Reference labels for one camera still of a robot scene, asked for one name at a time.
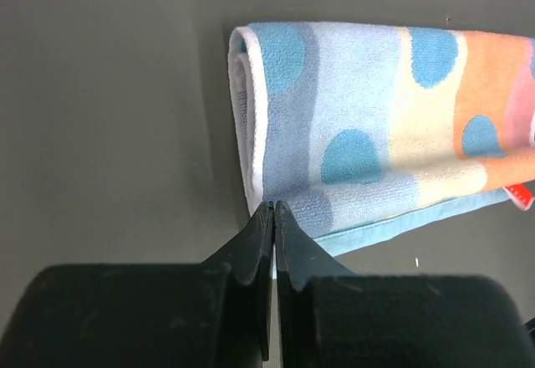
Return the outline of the blue polka dot towel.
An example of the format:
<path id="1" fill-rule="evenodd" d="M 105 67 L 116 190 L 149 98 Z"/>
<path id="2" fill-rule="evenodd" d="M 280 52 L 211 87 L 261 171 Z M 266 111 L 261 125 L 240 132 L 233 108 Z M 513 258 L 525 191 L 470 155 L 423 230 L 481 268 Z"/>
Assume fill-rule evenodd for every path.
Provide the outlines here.
<path id="1" fill-rule="evenodd" d="M 247 206 L 284 201 L 338 256 L 504 201 L 534 178 L 534 41 L 251 23 L 228 76 Z"/>

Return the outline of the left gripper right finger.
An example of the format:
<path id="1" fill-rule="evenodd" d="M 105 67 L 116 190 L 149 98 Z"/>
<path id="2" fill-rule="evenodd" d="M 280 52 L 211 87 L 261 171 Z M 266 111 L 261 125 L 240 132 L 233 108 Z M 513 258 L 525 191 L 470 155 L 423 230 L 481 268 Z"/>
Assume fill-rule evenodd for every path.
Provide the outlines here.
<path id="1" fill-rule="evenodd" d="M 531 367 L 534 340 L 497 282 L 364 275 L 274 213 L 284 367 Z"/>

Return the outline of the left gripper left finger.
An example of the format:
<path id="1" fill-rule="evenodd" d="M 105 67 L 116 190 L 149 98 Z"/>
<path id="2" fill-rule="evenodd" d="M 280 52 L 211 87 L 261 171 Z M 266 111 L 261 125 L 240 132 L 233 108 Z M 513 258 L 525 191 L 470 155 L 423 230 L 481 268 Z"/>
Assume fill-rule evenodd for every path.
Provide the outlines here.
<path id="1" fill-rule="evenodd" d="M 201 263 L 63 264 L 26 288 L 4 367 L 259 367 L 269 357 L 274 210 Z"/>

